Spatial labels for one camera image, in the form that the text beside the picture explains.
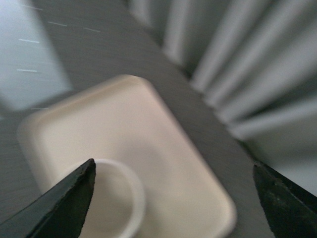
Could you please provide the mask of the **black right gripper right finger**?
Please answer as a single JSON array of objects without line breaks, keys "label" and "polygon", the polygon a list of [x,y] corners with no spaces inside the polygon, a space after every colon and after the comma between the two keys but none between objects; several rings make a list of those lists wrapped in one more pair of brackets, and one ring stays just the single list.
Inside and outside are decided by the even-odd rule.
[{"label": "black right gripper right finger", "polygon": [[253,179],[270,230],[276,238],[317,236],[317,197],[273,168],[255,162]]}]

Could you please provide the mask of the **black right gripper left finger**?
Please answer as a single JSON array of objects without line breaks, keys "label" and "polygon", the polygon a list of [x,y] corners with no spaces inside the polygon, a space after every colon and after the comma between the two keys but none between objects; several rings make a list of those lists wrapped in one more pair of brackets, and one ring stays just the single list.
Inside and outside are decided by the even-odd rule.
[{"label": "black right gripper left finger", "polygon": [[92,200],[96,177],[88,159],[49,191],[0,225],[2,238],[77,238]]}]

